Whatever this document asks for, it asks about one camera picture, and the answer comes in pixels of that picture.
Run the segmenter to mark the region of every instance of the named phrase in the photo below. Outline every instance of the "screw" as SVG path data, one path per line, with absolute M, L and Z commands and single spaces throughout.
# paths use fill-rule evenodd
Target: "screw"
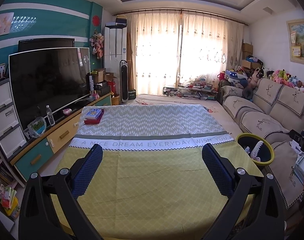
M 242 168 L 239 168 L 239 169 L 237 169 L 237 173 L 238 173 L 239 175 L 244 175 L 244 174 L 245 174 L 245 170 L 242 169 Z
M 67 174 L 68 172 L 69 172 L 69 170 L 68 170 L 67 168 L 63 168 L 63 169 L 60 170 L 60 174 L 61 174 L 61 175 L 65 175 L 65 174 Z
M 38 176 L 38 174 L 36 172 L 34 172 L 34 173 L 31 174 L 30 177 L 31 177 L 31 179 L 35 179 L 37 176 Z
M 269 179 L 273 179 L 273 178 L 274 178 L 273 174 L 270 174 L 270 173 L 268 173 L 268 174 L 266 175 L 266 177 L 268 177 Z

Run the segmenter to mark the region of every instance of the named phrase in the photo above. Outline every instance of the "tower fan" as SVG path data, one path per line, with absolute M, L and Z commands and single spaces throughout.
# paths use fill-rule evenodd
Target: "tower fan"
M 128 92 L 128 63 L 125 60 L 120 61 L 120 88 L 121 99 L 125 103 L 129 100 Z

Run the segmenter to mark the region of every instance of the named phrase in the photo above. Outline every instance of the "water bottle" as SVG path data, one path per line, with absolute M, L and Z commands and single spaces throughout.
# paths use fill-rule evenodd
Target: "water bottle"
M 52 111 L 51 111 L 49 106 L 47 106 L 47 116 L 48 116 L 50 125 L 54 126 L 55 122 L 54 122 L 54 118 L 53 118 L 53 115 L 52 115 Z

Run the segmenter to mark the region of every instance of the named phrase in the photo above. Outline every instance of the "white stripe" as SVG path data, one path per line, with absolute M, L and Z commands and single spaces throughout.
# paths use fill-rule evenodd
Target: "white stripe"
M 103 150 L 175 150 L 188 147 L 199 147 L 207 143 L 217 144 L 233 140 L 234 139 L 229 134 L 165 140 L 98 140 L 74 137 L 70 146 L 91 149 L 92 146 L 97 143 Z
M 82 17 L 87 20 L 90 18 L 90 16 L 85 13 L 80 13 L 67 8 L 49 5 L 49 4 L 43 4 L 43 3 L 18 2 L 18 3 L 6 3 L 0 6 L 0 11 L 13 10 L 13 9 L 39 9 L 39 10 L 47 10 L 47 11 L 55 11 L 55 12 L 71 14 L 74 16 Z
M 16 38 L 2 40 L 0 41 L 0 49 L 13 45 L 18 45 L 18 42 L 20 40 L 30 40 L 30 39 L 39 39 L 39 38 L 72 38 L 75 41 L 88 42 L 88 38 L 85 37 L 63 36 L 63 35 L 34 35 L 34 36 L 24 36 L 24 37 L 16 37 Z

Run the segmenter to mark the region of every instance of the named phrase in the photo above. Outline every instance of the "tv stand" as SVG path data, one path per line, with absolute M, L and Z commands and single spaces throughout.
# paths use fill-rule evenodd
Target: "tv stand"
M 108 93 L 97 100 L 86 102 L 82 100 L 67 106 L 72 112 L 64 115 L 62 111 L 53 114 L 55 125 L 50 127 L 47 120 L 47 130 L 37 138 L 30 139 L 28 145 L 20 149 L 10 161 L 25 181 L 29 179 L 31 173 L 38 171 L 54 154 L 56 154 L 75 135 L 80 120 L 82 108 L 84 106 L 111 106 L 111 95 Z

